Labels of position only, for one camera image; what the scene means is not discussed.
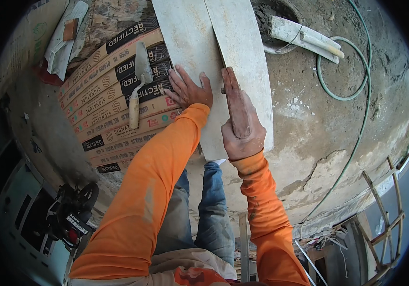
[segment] hand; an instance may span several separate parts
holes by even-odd
[[[233,133],[230,119],[222,125],[220,130],[224,139],[224,148],[230,161],[238,161],[259,153],[262,151],[265,142],[266,129],[260,124],[251,99],[245,91],[241,91],[241,95],[249,116],[251,134],[245,139],[239,139]]]
[[[200,81],[202,86],[200,88],[190,79],[189,75],[181,65],[176,65],[176,70],[178,70],[179,75],[181,75],[184,81],[181,80],[173,69],[170,69],[168,71],[168,78],[173,86],[174,92],[170,91],[169,89],[165,89],[167,96],[175,100],[183,110],[194,103],[202,103],[211,108],[211,83],[205,73],[200,73]]]

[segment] blue jeans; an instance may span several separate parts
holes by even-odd
[[[198,205],[200,219],[195,242],[192,240],[189,219],[189,189],[187,170],[184,169],[168,203],[154,254],[201,248],[211,251],[233,266],[235,237],[227,215],[222,170],[219,165],[208,162],[204,166],[203,191],[201,203]]]

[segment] left hand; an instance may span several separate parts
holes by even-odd
[[[180,65],[176,65],[181,78],[176,74],[173,69],[170,69],[169,80],[173,86],[174,92],[169,89],[165,89],[167,96],[175,100],[183,110],[194,103],[202,103],[209,108],[212,107],[212,91],[209,78],[204,72],[200,73],[201,88],[198,87],[189,77],[188,73]]]

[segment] trowel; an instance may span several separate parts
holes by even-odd
[[[147,55],[146,45],[142,41],[136,43],[136,57],[134,60],[134,74],[141,83],[133,90],[130,97],[130,128],[136,129],[139,124],[139,95],[138,90],[146,83],[154,81],[152,69],[149,64],[149,56]]]

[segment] concrete floor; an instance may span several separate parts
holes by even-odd
[[[367,54],[367,39],[355,11],[345,0],[293,0],[305,16],[305,25],[324,35],[340,35]],[[359,149],[340,184],[314,216],[350,202],[367,187],[366,170],[373,180],[395,163],[409,146],[409,51],[384,10],[373,0],[360,0],[357,7],[370,31],[373,48],[372,99],[366,130]],[[333,13],[334,19],[328,20]],[[322,72],[330,90],[350,95],[364,77],[364,68],[354,50],[343,43],[345,59],[339,65],[323,60]],[[272,90],[275,148],[265,154],[277,183],[276,193],[285,199],[292,224],[298,224],[333,185],[357,140],[366,105],[367,87],[356,99],[341,102],[328,96],[316,76],[316,55],[296,48],[283,55],[266,54]],[[11,122],[30,160],[52,186],[63,180],[81,185],[95,181],[100,186],[91,222],[98,225],[121,181],[122,174],[98,174],[86,160],[82,146],[57,102],[58,88],[42,84],[25,72],[8,94]],[[27,113],[27,123],[21,116]],[[34,153],[33,139],[43,153]],[[187,165],[190,180],[189,210],[192,232],[198,227],[204,159]],[[228,162],[222,164],[229,215],[239,236],[237,214],[246,210],[240,193],[242,180]],[[342,216],[353,215],[353,210]],[[332,224],[337,217],[330,214]]]

